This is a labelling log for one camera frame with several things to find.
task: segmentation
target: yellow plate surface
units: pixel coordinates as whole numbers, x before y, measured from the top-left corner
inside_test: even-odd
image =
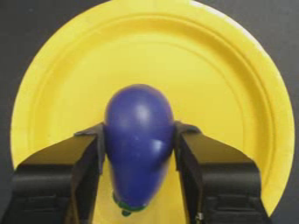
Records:
[[[262,46],[226,15],[187,0],[114,0],[75,17],[26,73],[14,108],[14,165],[103,121],[125,86],[157,87],[175,119],[244,150],[262,171],[272,214],[292,170],[296,127],[286,86]],[[150,207],[123,218],[109,163],[95,223],[185,223],[174,159]]]

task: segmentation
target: dark backdrop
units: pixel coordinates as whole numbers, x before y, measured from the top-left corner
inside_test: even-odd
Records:
[[[59,27],[103,0],[0,0],[0,217],[11,195],[10,124],[26,69]],[[254,34],[270,53],[292,95],[299,128],[299,1],[201,0],[229,14]],[[273,220],[299,221],[299,146],[285,197]]]

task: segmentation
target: paper plate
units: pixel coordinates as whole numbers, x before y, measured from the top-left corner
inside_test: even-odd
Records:
[[[109,100],[145,83],[170,100],[175,119],[240,148],[262,171],[272,214],[286,189],[296,125],[286,86],[261,44],[226,15],[187,0],[114,0],[51,37],[23,78],[13,124],[14,165],[103,121]],[[109,163],[94,223],[185,223],[174,161],[150,207],[125,218]]]

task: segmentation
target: yellow paper plate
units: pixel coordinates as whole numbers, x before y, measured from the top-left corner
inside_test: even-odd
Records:
[[[272,214],[296,148],[286,86],[241,25],[187,0],[114,0],[75,17],[51,37],[17,98],[14,165],[102,122],[113,94],[137,83],[163,92],[177,120],[198,125],[256,159]],[[150,207],[130,218],[122,217],[111,197],[109,169],[99,188],[95,223],[186,222],[174,161]]]

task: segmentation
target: black background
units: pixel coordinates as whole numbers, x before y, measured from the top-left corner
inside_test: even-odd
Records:
[[[11,197],[10,125],[25,72],[45,42],[86,9],[103,0],[0,0],[0,217]],[[229,14],[257,37],[281,70],[299,128],[299,1],[201,0]],[[299,146],[276,224],[299,221]]]

